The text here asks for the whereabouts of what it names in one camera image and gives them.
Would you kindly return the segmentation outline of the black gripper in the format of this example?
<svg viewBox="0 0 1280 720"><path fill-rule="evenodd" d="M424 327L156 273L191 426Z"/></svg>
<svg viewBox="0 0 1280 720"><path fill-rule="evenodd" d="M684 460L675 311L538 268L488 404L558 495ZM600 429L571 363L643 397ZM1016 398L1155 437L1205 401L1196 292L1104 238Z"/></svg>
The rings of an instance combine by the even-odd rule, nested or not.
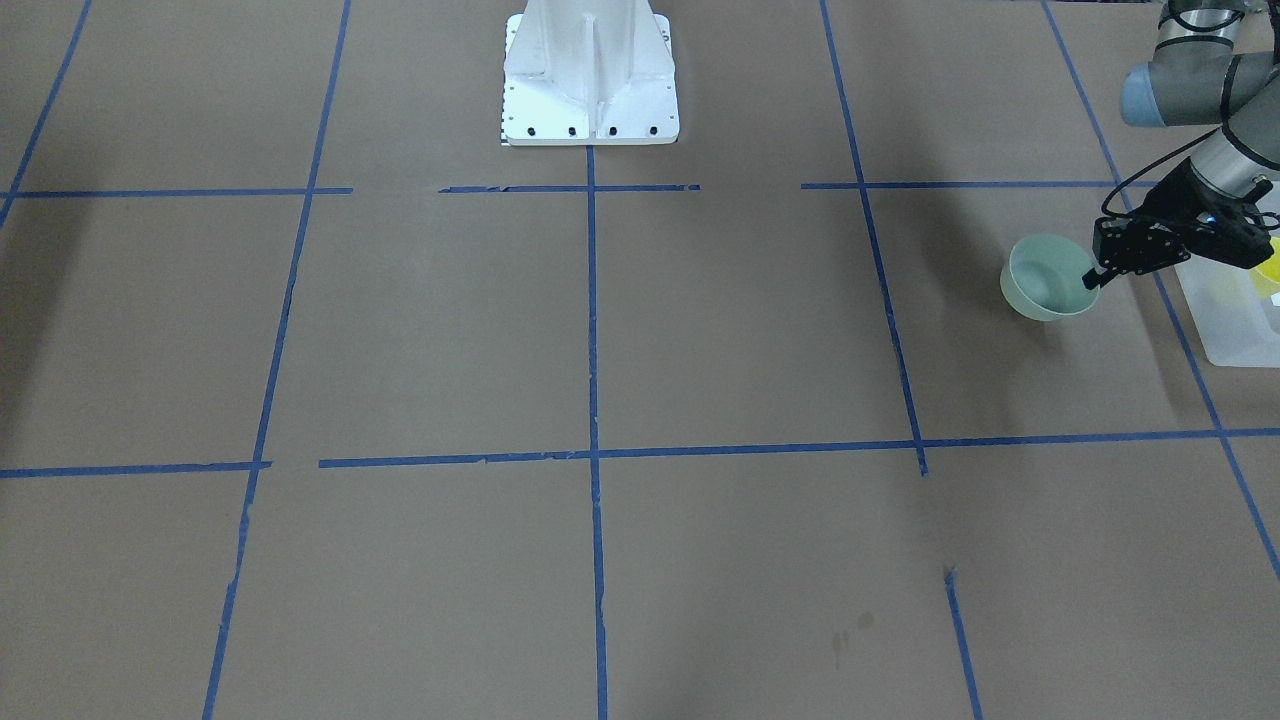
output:
<svg viewBox="0 0 1280 720"><path fill-rule="evenodd" d="M1102 208L1094 222L1094 266L1082 275L1085 290L1105 287L1115 275L1144 275L1190 256L1252 269L1274 256L1274 224L1257 202L1274 183L1267 176L1245 182L1240 197L1203 182L1189 160L1181 161L1146 195L1134 211Z"/></svg>

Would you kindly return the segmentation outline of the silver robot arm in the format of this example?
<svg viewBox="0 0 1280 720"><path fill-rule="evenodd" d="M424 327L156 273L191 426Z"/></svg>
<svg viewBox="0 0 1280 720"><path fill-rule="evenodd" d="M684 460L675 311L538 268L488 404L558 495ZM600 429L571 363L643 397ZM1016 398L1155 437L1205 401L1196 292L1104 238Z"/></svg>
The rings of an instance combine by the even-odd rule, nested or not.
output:
<svg viewBox="0 0 1280 720"><path fill-rule="evenodd" d="M1133 127L1206 126L1132 211L1101 208L1087 290L1199 256L1240 269L1268 261L1277 220L1258 204L1277 187L1277 53L1235 51L1242 1L1170 1L1152 58L1123 85Z"/></svg>

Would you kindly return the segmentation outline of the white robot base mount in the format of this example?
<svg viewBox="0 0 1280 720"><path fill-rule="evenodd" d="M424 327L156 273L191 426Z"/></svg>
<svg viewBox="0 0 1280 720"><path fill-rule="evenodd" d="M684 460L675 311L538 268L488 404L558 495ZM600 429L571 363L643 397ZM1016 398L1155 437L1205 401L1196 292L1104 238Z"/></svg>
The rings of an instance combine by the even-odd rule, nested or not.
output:
<svg viewBox="0 0 1280 720"><path fill-rule="evenodd" d="M500 142L644 146L681 135L672 27L649 1L529 1L506 20Z"/></svg>

